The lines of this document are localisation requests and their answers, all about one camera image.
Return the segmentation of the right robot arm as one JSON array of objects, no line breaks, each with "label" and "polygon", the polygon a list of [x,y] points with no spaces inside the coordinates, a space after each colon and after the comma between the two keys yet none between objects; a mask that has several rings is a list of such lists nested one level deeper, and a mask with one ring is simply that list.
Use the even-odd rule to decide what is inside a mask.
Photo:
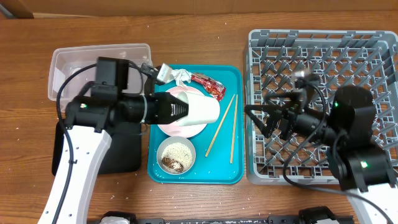
[{"label": "right robot arm", "polygon": [[[376,107],[369,90],[359,86],[337,89],[330,112],[316,85],[301,84],[290,93],[270,94],[289,98],[284,106],[246,105],[244,110],[262,135],[278,129],[283,140],[297,134],[305,139],[284,161],[282,176],[289,184],[347,197],[363,223],[397,223],[397,175],[387,152],[371,139]],[[310,142],[328,146],[328,167],[340,189],[301,184],[287,176],[294,156]]]}]

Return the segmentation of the black plastic tray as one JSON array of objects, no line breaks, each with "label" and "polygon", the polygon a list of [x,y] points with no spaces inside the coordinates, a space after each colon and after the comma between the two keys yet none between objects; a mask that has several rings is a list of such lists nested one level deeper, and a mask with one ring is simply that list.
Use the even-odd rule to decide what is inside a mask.
[{"label": "black plastic tray", "polygon": [[107,151],[99,174],[134,172],[141,167],[141,125],[121,123],[111,131],[111,147]]}]

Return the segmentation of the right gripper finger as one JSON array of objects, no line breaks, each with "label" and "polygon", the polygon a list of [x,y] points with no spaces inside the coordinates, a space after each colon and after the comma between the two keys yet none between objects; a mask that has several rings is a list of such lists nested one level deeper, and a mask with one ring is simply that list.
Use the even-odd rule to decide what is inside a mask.
[{"label": "right gripper finger", "polygon": [[[276,105],[246,105],[245,113],[251,118],[253,123],[260,130],[265,138],[270,138],[272,133],[277,129],[280,121],[280,107]],[[266,122],[260,120],[252,111],[262,111],[267,113]]]},{"label": "right gripper finger", "polygon": [[300,93],[270,93],[264,96],[267,106],[294,107],[300,104]]}]

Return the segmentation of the grey bowl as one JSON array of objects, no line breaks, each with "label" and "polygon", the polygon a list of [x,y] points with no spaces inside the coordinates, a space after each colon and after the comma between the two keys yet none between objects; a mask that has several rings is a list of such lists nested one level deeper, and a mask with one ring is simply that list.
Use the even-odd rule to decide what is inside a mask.
[{"label": "grey bowl", "polygon": [[195,150],[195,147],[193,146],[193,144],[191,143],[191,141],[189,141],[187,138],[180,137],[180,136],[172,136],[172,137],[169,137],[169,138],[165,139],[164,141],[162,141],[162,143],[160,144],[160,146],[159,146],[158,149],[157,149],[156,159],[157,159],[157,163],[159,164],[160,168],[161,168],[164,172],[166,172],[166,173],[168,173],[168,174],[171,174],[171,175],[181,175],[181,174],[184,174],[184,173],[188,172],[188,171],[193,167],[193,165],[191,166],[191,168],[189,168],[189,170],[187,170],[187,171],[185,171],[185,172],[183,172],[183,173],[181,173],[181,174],[172,174],[172,173],[170,173],[170,172],[167,172],[167,171],[165,170],[165,167],[164,167],[164,166],[162,165],[162,163],[161,163],[161,155],[162,155],[162,153],[163,153],[165,147],[166,147],[167,145],[172,144],[172,143],[175,143],[175,142],[179,142],[179,143],[185,144],[185,145],[187,145],[187,146],[189,147],[189,149],[191,150],[191,152],[192,152],[192,154],[193,154],[193,165],[194,165],[195,159],[196,159],[196,150]]}]

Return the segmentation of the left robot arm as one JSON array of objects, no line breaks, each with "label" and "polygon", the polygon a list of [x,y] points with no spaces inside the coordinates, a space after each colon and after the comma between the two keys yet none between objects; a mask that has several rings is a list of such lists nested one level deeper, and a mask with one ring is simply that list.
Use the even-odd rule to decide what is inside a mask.
[{"label": "left robot arm", "polygon": [[170,124],[188,114],[188,103],[170,93],[125,93],[134,68],[155,84],[159,71],[130,60],[99,57],[95,79],[86,83],[64,111],[56,100],[63,149],[40,223],[86,223],[101,163],[111,147],[107,132],[121,123]]}]

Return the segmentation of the teal serving tray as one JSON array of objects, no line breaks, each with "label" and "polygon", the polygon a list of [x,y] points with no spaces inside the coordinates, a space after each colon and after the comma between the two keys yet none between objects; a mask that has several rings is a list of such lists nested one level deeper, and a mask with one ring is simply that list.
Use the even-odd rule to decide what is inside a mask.
[{"label": "teal serving tray", "polygon": [[[244,174],[244,113],[243,113],[243,80],[240,71],[230,65],[172,65],[173,69],[186,69],[189,72],[202,73],[221,82],[226,87],[224,98],[220,101],[220,117],[217,122],[207,124],[206,128],[189,140],[196,150],[193,167],[181,175],[171,175],[164,172],[157,163],[157,149],[169,136],[164,134],[158,125],[150,127],[149,155],[147,171],[156,182],[182,184],[235,184]],[[236,135],[233,163],[229,163],[231,139],[233,132],[234,106],[232,102],[224,123],[218,133],[215,143],[208,155],[206,151],[215,135],[223,114],[233,97],[238,95],[238,110],[236,119]]]}]

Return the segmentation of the white napkin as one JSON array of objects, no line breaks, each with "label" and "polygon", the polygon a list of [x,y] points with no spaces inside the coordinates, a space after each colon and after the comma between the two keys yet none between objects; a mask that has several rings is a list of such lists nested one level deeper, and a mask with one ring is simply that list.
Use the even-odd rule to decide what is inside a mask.
[{"label": "white napkin", "polygon": [[186,87],[186,83],[190,83],[192,79],[192,72],[186,69],[176,69],[171,71],[171,80],[176,82],[177,86]]}]

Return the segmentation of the clear plastic bin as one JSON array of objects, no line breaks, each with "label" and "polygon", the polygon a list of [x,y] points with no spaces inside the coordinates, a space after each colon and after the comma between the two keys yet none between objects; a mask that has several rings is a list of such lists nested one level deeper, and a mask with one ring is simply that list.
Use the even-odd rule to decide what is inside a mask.
[{"label": "clear plastic bin", "polygon": [[[98,57],[122,58],[134,62],[138,67],[146,63],[153,65],[148,44],[111,44],[60,48],[54,51],[49,70],[48,98],[56,101],[57,93],[64,81],[79,69],[96,63]],[[78,94],[88,81],[95,79],[95,68],[82,72],[71,80],[62,91],[61,111]],[[124,93],[138,93],[141,89],[141,76],[133,68],[129,69],[127,90]]]}]

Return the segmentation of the left wooden chopstick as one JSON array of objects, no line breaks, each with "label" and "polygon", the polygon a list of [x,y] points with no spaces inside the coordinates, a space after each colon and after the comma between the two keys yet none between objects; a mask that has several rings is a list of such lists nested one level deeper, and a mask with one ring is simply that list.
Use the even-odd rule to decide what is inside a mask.
[{"label": "left wooden chopstick", "polygon": [[217,136],[218,136],[218,133],[219,133],[219,131],[220,131],[220,129],[221,129],[223,123],[224,123],[224,120],[225,120],[225,118],[226,118],[226,115],[227,115],[228,112],[229,112],[229,109],[230,109],[230,107],[231,107],[231,105],[232,105],[232,102],[233,102],[235,96],[236,96],[236,95],[234,94],[233,97],[231,98],[231,100],[230,100],[230,102],[229,102],[229,104],[228,104],[228,106],[227,106],[227,108],[226,108],[224,114],[223,114],[223,117],[222,117],[222,119],[221,119],[221,121],[220,121],[220,123],[219,123],[219,125],[218,125],[218,127],[217,127],[217,130],[216,130],[216,132],[215,132],[215,135],[213,136],[213,139],[212,139],[212,141],[211,141],[211,143],[210,143],[210,145],[209,145],[209,147],[208,147],[208,149],[207,149],[207,151],[206,151],[205,157],[208,157],[208,155],[209,155],[209,153],[210,153],[210,151],[211,151],[211,149],[212,149],[212,147],[213,147],[213,145],[214,145],[214,143],[215,143],[215,140],[216,140],[216,138],[217,138]]}]

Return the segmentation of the right wooden chopstick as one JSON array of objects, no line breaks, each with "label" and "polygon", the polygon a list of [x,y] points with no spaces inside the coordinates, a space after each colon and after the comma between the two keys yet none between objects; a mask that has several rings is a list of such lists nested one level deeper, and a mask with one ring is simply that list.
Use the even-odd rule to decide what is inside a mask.
[{"label": "right wooden chopstick", "polygon": [[237,110],[238,110],[238,95],[236,95],[235,106],[234,106],[234,120],[233,120],[233,132],[232,132],[232,139],[231,139],[231,153],[229,163],[233,163],[234,158],[234,144],[235,144],[235,133],[236,133],[236,119],[237,119]]}]

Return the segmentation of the pink plate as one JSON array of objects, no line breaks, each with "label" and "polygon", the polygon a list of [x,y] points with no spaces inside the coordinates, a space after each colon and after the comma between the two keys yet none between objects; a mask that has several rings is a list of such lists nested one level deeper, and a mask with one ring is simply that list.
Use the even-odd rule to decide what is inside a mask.
[{"label": "pink plate", "polygon": [[[197,109],[199,106],[202,106],[203,101],[197,101],[198,97],[193,97],[192,95],[200,95],[201,97],[206,98],[206,96],[200,90],[191,86],[175,86],[168,89],[167,92],[175,97],[178,97],[181,92],[186,92],[188,95],[190,95],[190,97],[188,98],[189,105],[193,105],[195,109]],[[202,132],[206,128],[206,126],[206,123],[190,126],[179,126],[176,122],[170,124],[158,124],[158,127],[164,134],[168,136],[181,136],[184,138],[196,136],[197,134]]]}]

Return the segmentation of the white cup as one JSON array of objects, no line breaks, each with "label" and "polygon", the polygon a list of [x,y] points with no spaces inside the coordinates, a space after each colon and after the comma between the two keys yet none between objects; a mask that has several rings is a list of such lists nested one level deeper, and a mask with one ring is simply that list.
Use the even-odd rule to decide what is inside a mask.
[{"label": "white cup", "polygon": [[212,97],[182,91],[177,98],[188,104],[188,115],[177,121],[179,126],[214,123],[220,115],[220,104]]}]

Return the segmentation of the red snack wrapper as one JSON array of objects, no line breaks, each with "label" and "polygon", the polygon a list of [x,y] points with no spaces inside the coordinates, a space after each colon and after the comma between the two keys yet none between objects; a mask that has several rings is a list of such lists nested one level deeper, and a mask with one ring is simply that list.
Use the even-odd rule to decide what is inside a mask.
[{"label": "red snack wrapper", "polygon": [[206,92],[218,101],[221,101],[225,96],[226,87],[221,82],[202,73],[193,73],[191,81],[201,84]]}]

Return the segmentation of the wooden chopstick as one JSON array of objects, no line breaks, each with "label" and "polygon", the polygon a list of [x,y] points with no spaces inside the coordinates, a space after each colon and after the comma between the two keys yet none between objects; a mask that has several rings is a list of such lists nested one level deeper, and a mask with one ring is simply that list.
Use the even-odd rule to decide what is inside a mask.
[{"label": "wooden chopstick", "polygon": [[224,120],[225,120],[225,118],[226,118],[226,115],[227,115],[228,112],[229,112],[229,109],[230,109],[230,107],[231,107],[231,105],[232,105],[232,102],[233,102],[235,96],[236,96],[236,95],[234,94],[233,97],[231,98],[231,100],[230,100],[230,102],[229,102],[229,104],[228,104],[228,106],[227,106],[227,108],[226,108],[224,114],[223,114],[223,117],[222,117],[222,119],[221,119],[221,121],[220,121],[220,123],[219,123],[219,125],[218,125],[218,127],[217,127],[217,130],[216,130],[216,132],[215,132],[215,135],[213,136],[213,139],[212,139],[212,141],[211,141],[211,143],[210,143],[210,145],[209,145],[209,147],[208,147],[208,149],[207,149],[207,151],[206,151],[205,157],[208,157],[208,155],[209,155],[209,153],[210,153],[210,151],[211,151],[211,149],[212,149],[212,147],[213,147],[213,145],[214,145],[214,143],[215,143],[215,140],[216,140],[216,138],[217,138],[217,136],[218,136],[218,133],[219,133],[219,131],[220,131],[220,129],[221,129],[223,123],[224,123]]},{"label": "wooden chopstick", "polygon": [[238,95],[236,95],[235,106],[234,106],[234,120],[233,120],[233,132],[232,132],[232,139],[231,139],[231,153],[229,163],[233,163],[234,158],[234,144],[235,144],[235,133],[236,133],[236,119],[237,119],[237,110],[238,110]]}]

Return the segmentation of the rice and food scraps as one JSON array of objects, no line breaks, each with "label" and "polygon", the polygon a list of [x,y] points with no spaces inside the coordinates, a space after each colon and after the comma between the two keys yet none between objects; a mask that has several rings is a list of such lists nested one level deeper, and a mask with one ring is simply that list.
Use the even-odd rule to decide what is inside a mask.
[{"label": "rice and food scraps", "polygon": [[161,163],[167,172],[181,174],[193,165],[193,154],[187,145],[175,142],[165,147]]}]

